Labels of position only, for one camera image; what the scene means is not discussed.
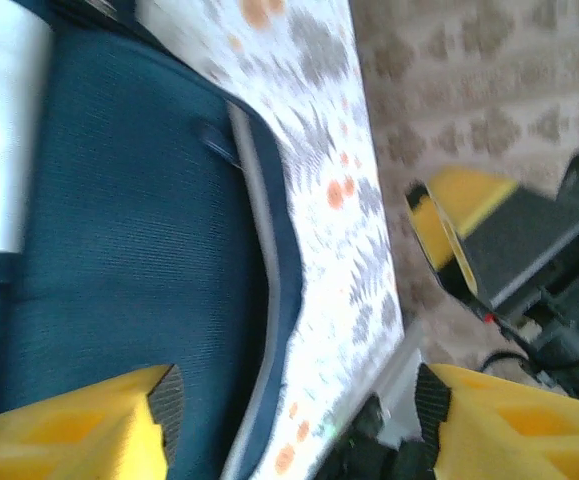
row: beige carpet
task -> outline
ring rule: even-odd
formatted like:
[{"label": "beige carpet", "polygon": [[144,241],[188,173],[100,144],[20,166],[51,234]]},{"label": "beige carpet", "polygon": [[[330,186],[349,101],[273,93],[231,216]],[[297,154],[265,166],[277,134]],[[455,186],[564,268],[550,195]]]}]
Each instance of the beige carpet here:
[{"label": "beige carpet", "polygon": [[555,192],[579,148],[579,0],[351,4],[405,315],[431,361],[473,368],[506,344],[436,287],[403,193],[448,163]]}]

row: orange flower pattern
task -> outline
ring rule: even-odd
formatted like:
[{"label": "orange flower pattern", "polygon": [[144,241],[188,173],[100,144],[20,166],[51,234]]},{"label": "orange flower pattern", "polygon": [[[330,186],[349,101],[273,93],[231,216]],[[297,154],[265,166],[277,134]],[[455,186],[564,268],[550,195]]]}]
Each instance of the orange flower pattern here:
[{"label": "orange flower pattern", "polygon": [[329,202],[329,206],[334,210],[339,210],[342,207],[344,201],[342,187],[336,180],[333,180],[329,184],[329,188],[327,188],[327,201]]},{"label": "orange flower pattern", "polygon": [[283,378],[288,401],[252,478],[307,478],[345,406],[367,394],[358,385],[402,336],[349,3],[140,2],[166,47],[277,135],[305,288]]},{"label": "orange flower pattern", "polygon": [[290,444],[285,445],[276,456],[276,473],[278,475],[287,473],[295,456],[296,451],[294,448]]}]

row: yellow plastic part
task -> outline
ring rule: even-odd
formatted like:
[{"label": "yellow plastic part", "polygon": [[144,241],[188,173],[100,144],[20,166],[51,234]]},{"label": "yellow plastic part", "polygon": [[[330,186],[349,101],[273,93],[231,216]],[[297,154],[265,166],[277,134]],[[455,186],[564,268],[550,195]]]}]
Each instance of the yellow plastic part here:
[{"label": "yellow plastic part", "polygon": [[170,367],[137,370],[1,414],[0,479],[165,479],[163,433],[147,395]]},{"label": "yellow plastic part", "polygon": [[460,166],[443,168],[427,183],[441,217],[459,238],[473,232],[517,188],[510,178]]},{"label": "yellow plastic part", "polygon": [[438,480],[579,480],[579,400],[450,365]]},{"label": "yellow plastic part", "polygon": [[409,218],[431,267],[437,272],[454,256],[431,198],[423,197]]}]

